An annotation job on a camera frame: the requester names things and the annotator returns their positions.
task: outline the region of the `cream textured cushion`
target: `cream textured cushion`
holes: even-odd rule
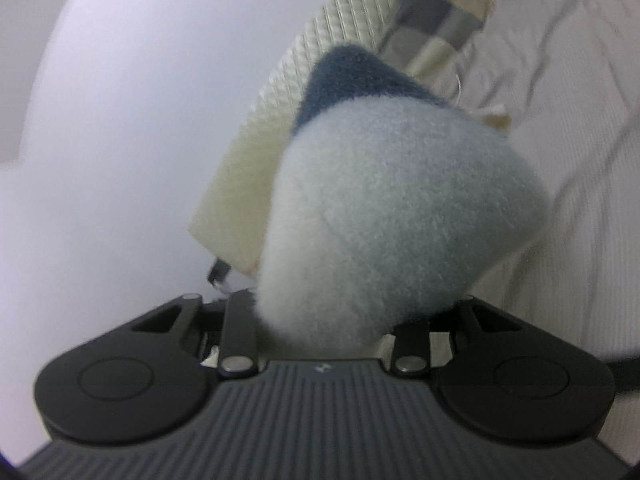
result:
[[[254,275],[262,252],[271,186],[308,74],[339,43],[373,49],[394,0],[328,0],[294,40],[254,101],[190,225],[203,246]]]

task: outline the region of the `plaid cloth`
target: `plaid cloth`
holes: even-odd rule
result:
[[[430,85],[482,28],[492,0],[396,0],[378,45],[389,65]]]

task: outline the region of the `white wall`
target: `white wall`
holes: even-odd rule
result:
[[[68,0],[18,151],[62,1],[0,0],[0,102],[18,104],[0,108],[0,449],[15,462],[45,441],[31,385],[48,359],[183,292],[210,295],[188,221],[323,0]]]

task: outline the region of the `small logo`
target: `small logo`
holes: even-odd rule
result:
[[[314,370],[318,373],[325,374],[332,368],[333,367],[329,363],[322,363],[321,365],[314,367]]]

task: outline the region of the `wrinkled white fabric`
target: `wrinkled white fabric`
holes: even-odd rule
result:
[[[504,104],[552,197],[540,240],[472,291],[601,358],[640,353],[640,0],[497,0],[436,90]],[[601,439],[640,460],[640,396]]]

